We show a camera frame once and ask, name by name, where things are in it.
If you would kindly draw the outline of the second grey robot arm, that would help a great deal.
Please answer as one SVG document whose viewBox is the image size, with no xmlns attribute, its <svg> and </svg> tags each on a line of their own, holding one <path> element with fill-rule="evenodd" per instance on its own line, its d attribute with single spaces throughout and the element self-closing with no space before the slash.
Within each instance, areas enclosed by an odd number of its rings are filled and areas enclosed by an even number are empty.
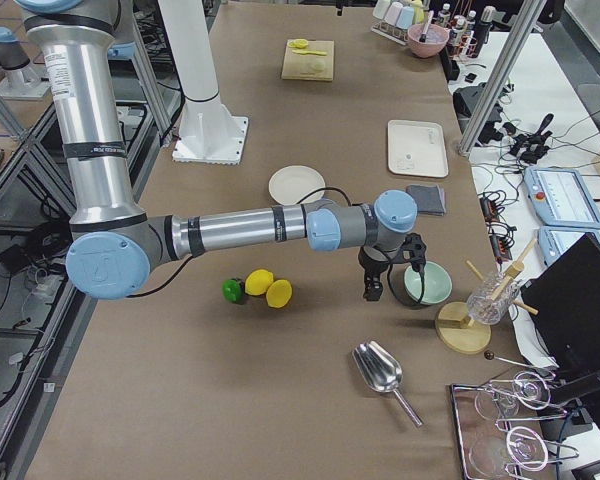
<svg viewBox="0 0 600 480">
<path fill-rule="evenodd" d="M 14 33 L 0 26 L 0 96 L 9 100 L 40 100 L 50 83 L 43 66 L 35 65 Z"/>
</svg>

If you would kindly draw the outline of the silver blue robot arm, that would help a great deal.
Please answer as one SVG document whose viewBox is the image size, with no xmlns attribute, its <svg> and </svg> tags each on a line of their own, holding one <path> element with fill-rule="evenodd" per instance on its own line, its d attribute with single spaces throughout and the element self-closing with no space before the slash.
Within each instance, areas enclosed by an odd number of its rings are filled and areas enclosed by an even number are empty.
<svg viewBox="0 0 600 480">
<path fill-rule="evenodd" d="M 376 301 L 396 264 L 422 272 L 426 247 L 413 230 L 417 206 L 399 190 L 372 204 L 317 200 L 184 219 L 149 217 L 131 190 L 127 149 L 107 55 L 133 22 L 123 1 L 24 1 L 28 37 L 41 49 L 52 86 L 77 209 L 66 270 L 97 299 L 138 297 L 158 266 L 267 242 L 306 239 L 316 251 L 358 249 L 364 296 Z"/>
</svg>

